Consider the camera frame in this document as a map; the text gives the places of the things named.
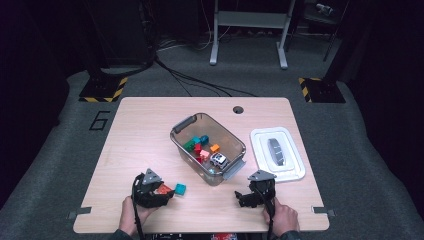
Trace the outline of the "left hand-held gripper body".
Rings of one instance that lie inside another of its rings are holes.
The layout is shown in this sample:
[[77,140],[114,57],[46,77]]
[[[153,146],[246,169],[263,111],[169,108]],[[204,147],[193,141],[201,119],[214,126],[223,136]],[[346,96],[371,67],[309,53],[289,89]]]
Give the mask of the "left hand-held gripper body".
[[165,205],[159,205],[157,202],[157,193],[153,190],[153,184],[162,182],[162,178],[152,169],[148,168],[145,173],[140,173],[132,185],[133,201],[144,208],[156,208]]

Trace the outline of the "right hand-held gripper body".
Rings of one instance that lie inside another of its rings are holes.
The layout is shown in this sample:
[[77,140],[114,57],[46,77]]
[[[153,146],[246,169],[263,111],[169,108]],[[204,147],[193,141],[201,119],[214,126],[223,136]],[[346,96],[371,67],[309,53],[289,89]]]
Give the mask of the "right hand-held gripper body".
[[257,170],[248,177],[250,181],[249,189],[255,194],[255,198],[263,200],[270,218],[273,218],[275,215],[275,206],[273,203],[273,199],[276,196],[275,178],[276,176],[274,174],[264,170]]

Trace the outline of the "white storage box lid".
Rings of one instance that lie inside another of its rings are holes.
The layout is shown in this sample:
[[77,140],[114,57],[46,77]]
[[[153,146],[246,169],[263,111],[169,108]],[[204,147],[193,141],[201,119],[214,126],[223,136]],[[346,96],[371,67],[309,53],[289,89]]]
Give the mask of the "white storage box lid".
[[254,129],[250,140],[258,168],[275,175],[277,182],[298,181],[305,176],[303,160],[286,128]]

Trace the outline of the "white and black toy car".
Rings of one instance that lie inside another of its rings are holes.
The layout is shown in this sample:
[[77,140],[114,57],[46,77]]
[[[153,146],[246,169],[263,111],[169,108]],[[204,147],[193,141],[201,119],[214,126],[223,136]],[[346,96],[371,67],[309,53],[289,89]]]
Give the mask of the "white and black toy car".
[[227,157],[219,152],[211,155],[210,162],[219,169],[224,169],[228,165]]

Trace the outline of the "translucent grey storage box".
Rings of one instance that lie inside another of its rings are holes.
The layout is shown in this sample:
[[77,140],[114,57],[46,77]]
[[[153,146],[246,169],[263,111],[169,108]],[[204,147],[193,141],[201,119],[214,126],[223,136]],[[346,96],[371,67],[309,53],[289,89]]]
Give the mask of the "translucent grey storage box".
[[[202,150],[208,151],[211,157],[213,153],[210,147],[218,144],[219,153],[227,157],[228,165],[224,169],[214,166],[210,162],[210,157],[203,161],[203,164],[198,163],[195,158],[200,155],[196,155],[194,150],[188,152],[183,148],[183,145],[194,136],[200,138],[203,135],[209,137],[209,143],[205,145],[200,143]],[[170,139],[176,145],[182,159],[210,186],[218,186],[230,179],[245,165],[243,160],[246,153],[245,144],[206,113],[196,113],[176,124],[170,132]],[[214,169],[216,173],[210,174],[209,169]]]

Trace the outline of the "person's left hand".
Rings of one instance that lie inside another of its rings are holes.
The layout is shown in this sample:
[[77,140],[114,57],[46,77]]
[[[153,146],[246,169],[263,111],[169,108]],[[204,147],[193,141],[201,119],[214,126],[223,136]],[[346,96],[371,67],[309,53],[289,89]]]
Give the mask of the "person's left hand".
[[147,218],[156,211],[156,208],[144,208],[133,206],[133,200],[127,196],[122,202],[121,217],[118,229],[129,235],[134,236],[137,233],[136,217],[138,214],[140,224],[144,225]]

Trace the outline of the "person's right hand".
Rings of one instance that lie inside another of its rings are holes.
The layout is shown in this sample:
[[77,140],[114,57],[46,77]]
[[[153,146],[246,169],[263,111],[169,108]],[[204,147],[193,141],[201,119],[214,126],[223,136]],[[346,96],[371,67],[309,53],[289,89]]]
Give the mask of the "person's right hand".
[[287,205],[283,205],[277,198],[274,199],[275,215],[270,218],[266,209],[263,210],[265,222],[273,222],[272,232],[275,237],[279,237],[290,230],[300,231],[298,213]]

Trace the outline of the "person's dark printed clothing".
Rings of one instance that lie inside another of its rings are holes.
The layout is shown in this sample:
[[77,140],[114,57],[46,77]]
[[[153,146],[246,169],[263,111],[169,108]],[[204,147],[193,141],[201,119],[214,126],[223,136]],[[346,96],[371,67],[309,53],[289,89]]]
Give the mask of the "person's dark printed clothing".
[[238,240],[235,233],[213,233],[213,234],[149,234],[147,240]]

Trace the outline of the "black hazard-striped stand base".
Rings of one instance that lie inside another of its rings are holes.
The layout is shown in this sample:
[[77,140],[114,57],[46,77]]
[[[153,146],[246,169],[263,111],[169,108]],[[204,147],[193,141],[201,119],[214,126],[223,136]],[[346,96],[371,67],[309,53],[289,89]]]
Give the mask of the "black hazard-striped stand base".
[[104,80],[90,79],[79,94],[83,102],[115,102],[123,92],[128,78],[111,77]]
[[299,78],[298,81],[308,103],[345,103],[335,83],[326,83],[320,78]]

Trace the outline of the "black equipment cabinet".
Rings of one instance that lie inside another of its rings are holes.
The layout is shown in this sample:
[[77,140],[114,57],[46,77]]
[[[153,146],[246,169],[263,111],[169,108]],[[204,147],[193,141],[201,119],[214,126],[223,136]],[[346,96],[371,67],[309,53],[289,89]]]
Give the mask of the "black equipment cabinet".
[[152,43],[141,0],[85,0],[109,66],[149,66]]

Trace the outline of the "grey device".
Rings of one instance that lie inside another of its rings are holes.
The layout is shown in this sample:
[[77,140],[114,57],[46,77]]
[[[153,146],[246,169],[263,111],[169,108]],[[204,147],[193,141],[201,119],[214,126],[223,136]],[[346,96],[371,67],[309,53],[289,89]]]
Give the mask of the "grey device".
[[333,13],[333,9],[328,5],[317,3],[315,7],[320,14],[325,16],[330,16]]

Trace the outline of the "grey metal table bracket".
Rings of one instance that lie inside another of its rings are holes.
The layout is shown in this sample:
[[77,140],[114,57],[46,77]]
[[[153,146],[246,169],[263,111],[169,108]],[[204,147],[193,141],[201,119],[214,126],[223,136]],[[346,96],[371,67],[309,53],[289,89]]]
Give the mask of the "grey metal table bracket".
[[326,214],[328,217],[335,217],[336,212],[333,209],[328,209],[326,207],[316,207],[312,206],[312,212],[314,214]]
[[76,210],[70,211],[67,215],[67,218],[69,220],[75,219],[78,215],[82,214],[90,214],[91,208],[90,207],[81,207],[77,208]]

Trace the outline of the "grey metal desk frame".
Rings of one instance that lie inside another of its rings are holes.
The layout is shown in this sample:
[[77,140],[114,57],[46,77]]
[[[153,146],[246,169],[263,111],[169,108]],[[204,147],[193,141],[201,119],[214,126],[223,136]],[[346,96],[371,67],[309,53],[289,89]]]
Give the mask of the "grey metal desk frame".
[[282,30],[281,39],[276,43],[276,48],[280,68],[287,70],[288,62],[286,59],[284,47],[296,0],[288,1],[289,7],[285,13],[264,13],[221,11],[219,9],[219,0],[214,0],[213,44],[209,64],[212,66],[217,64],[219,51],[218,29],[220,26],[268,28]]

